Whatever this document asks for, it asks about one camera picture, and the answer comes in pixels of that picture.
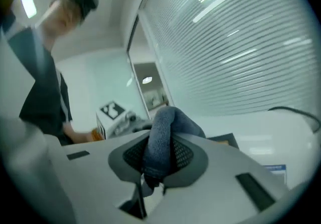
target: gray towel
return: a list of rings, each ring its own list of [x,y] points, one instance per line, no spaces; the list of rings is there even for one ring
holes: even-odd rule
[[[172,106],[159,109],[152,123],[142,161],[145,181],[152,190],[171,172],[170,141],[171,133],[174,132],[205,138],[203,130],[180,109]],[[148,187],[143,184],[142,188],[144,195]]]

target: person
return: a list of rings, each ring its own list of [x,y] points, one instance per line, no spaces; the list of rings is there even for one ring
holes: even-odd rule
[[[44,134],[57,137],[61,145],[94,139],[91,132],[78,133],[71,126],[67,84],[51,51],[60,37],[74,30],[97,7],[98,0],[53,0],[34,27],[17,24],[12,11],[2,25],[12,51],[35,79],[19,117]]]

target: window blind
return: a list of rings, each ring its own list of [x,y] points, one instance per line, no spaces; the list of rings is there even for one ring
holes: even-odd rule
[[[187,113],[316,113],[321,36],[305,0],[146,0],[141,12]]]

